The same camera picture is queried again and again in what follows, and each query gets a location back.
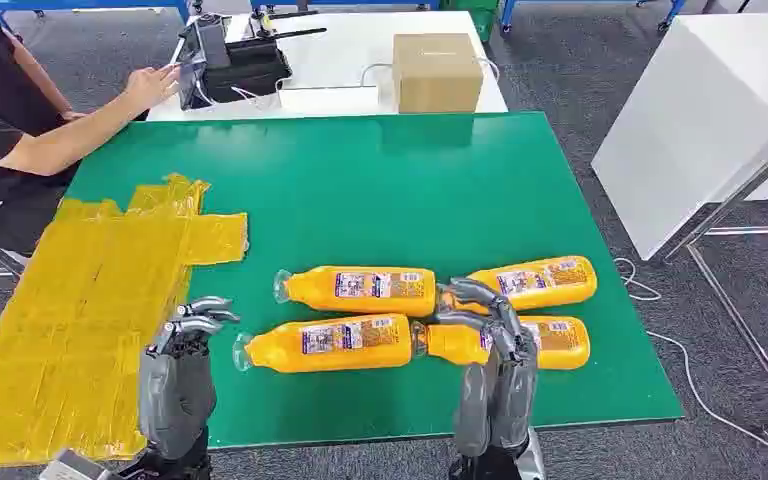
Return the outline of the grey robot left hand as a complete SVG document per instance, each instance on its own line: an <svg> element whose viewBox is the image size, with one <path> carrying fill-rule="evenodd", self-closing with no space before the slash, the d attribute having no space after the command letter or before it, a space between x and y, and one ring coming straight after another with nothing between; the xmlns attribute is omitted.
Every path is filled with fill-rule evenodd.
<svg viewBox="0 0 768 480"><path fill-rule="evenodd" d="M139 430L165 459L184 457L206 432L216 405L209 339L240 321L231 305L205 296L176 306L140 356Z"/></svg>

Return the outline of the person's right hand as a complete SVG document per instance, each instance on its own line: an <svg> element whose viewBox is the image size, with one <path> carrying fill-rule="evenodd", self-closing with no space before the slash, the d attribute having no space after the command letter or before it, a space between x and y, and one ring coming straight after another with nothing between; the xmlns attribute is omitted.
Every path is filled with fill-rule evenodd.
<svg viewBox="0 0 768 480"><path fill-rule="evenodd" d="M159 69L143 68L129 75L121 94L134 116L162 103L179 90L180 66L169 64Z"/></svg>

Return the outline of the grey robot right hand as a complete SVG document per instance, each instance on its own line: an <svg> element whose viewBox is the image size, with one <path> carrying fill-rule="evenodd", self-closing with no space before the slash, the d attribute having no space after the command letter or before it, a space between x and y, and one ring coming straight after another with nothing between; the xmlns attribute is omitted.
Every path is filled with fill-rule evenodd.
<svg viewBox="0 0 768 480"><path fill-rule="evenodd" d="M462 303L485 307L486 314L445 309L435 315L442 325L468 326L492 339L485 364L469 364L461 382L455 443L466 457L494 447L517 455L529 444L536 387L538 348L508 297L466 277L453 277L443 291Z"/></svg>

